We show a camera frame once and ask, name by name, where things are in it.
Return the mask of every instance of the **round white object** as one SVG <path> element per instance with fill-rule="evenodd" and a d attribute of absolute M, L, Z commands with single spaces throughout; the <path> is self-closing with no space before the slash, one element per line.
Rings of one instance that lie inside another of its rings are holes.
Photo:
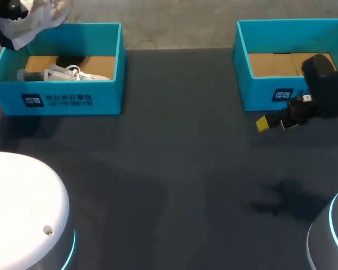
<path fill-rule="evenodd" d="M 306 249 L 312 270 L 338 270 L 338 194 L 311 225 Z"/>
<path fill-rule="evenodd" d="M 67 258 L 75 238 L 74 230 L 67 229 L 68 219 L 65 186 L 49 166 L 32 157 L 0 152 L 0 270 L 50 269 L 45 257 L 53 256 L 58 242 L 65 246 L 59 248 L 60 253 L 65 251 L 59 257 Z M 60 241 L 67 231 L 70 240 Z M 63 258 L 59 264 L 64 267 Z"/>

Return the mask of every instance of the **sneaker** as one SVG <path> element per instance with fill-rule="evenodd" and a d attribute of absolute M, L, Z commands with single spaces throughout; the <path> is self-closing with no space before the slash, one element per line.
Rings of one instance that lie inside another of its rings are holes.
<path fill-rule="evenodd" d="M 71 0 L 21 0 L 28 10 L 22 19 L 11 20 L 0 17 L 0 31 L 12 40 L 14 50 L 29 44 L 41 31 L 62 24 L 71 7 Z"/>
<path fill-rule="evenodd" d="M 70 77 L 70 80 L 111 80 L 110 78 L 105 77 L 105 76 L 84 73 L 76 65 L 71 65 L 71 66 L 68 66 L 67 68 L 63 68 L 57 65 L 51 65 L 49 69 L 47 70 L 48 72 L 54 71 L 55 76 L 57 75 L 57 73 L 65 74 Z"/>
<path fill-rule="evenodd" d="M 37 82 L 37 81 L 58 81 L 58 80 L 110 80 L 105 76 L 86 74 L 80 71 L 78 66 L 68 66 L 66 69 L 57 65 L 51 65 L 49 69 L 45 69 L 44 72 L 27 72 L 24 69 L 20 69 L 17 72 L 16 79 L 19 82 Z"/>

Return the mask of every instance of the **gray floor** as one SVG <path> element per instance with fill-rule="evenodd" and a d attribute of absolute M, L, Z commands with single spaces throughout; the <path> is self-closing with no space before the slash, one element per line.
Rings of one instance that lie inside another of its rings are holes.
<path fill-rule="evenodd" d="M 239 19 L 338 17 L 338 0 L 73 0 L 68 22 L 121 22 L 131 49 L 231 47 Z"/>
<path fill-rule="evenodd" d="M 45 162 L 69 192 L 77 270 L 310 269 L 309 226 L 338 192 L 338 118 L 259 134 L 231 56 L 128 51 L 120 116 L 0 109 L 0 151 Z"/>

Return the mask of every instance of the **black object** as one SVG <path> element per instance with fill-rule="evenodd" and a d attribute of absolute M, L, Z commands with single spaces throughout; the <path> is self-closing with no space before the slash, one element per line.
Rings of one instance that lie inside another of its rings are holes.
<path fill-rule="evenodd" d="M 265 114 L 269 128 L 304 125 L 314 116 L 338 117 L 338 71 L 329 59 L 317 54 L 303 62 L 302 71 L 311 95 L 291 98 L 287 108 Z"/>
<path fill-rule="evenodd" d="M 0 0 L 0 17 L 10 20 L 23 19 L 29 11 L 21 4 L 20 0 Z M 0 30 L 0 46 L 14 50 L 12 41 Z"/>

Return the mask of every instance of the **dark gray table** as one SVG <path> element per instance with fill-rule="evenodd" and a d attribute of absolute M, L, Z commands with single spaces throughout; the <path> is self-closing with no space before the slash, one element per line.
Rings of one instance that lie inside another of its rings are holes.
<path fill-rule="evenodd" d="M 309 269 L 307 230 L 338 191 L 338 119 L 259 134 L 231 53 L 129 51 L 118 117 L 0 109 L 0 151 L 66 185 L 79 270 Z"/>

